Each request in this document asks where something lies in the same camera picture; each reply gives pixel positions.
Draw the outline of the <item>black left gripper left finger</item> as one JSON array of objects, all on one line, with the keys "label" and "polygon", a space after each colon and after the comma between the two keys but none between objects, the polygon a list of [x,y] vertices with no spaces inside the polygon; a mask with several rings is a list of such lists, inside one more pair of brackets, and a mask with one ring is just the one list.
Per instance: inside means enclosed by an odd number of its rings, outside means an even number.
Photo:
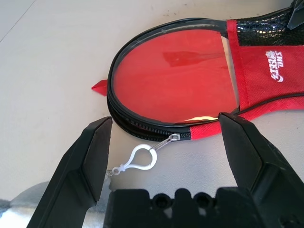
[{"label": "black left gripper left finger", "polygon": [[112,119],[90,123],[62,157],[30,228],[80,228],[100,199],[106,175]]}]

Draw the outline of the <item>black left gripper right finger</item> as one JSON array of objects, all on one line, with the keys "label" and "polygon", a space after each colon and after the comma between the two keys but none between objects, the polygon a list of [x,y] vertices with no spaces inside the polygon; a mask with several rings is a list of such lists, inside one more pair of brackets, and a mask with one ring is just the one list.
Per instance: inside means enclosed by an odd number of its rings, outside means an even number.
[{"label": "black left gripper right finger", "polygon": [[237,186],[250,191],[266,227],[302,228],[304,183],[283,154],[245,118],[218,117]]}]

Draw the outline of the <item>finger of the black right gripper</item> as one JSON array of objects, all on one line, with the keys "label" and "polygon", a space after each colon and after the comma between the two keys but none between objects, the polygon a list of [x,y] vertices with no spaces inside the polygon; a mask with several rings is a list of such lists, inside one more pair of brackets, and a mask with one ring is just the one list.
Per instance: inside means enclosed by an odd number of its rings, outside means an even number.
[{"label": "finger of the black right gripper", "polygon": [[304,23],[304,0],[294,0],[291,7],[292,14],[287,24],[287,28],[295,29]]}]

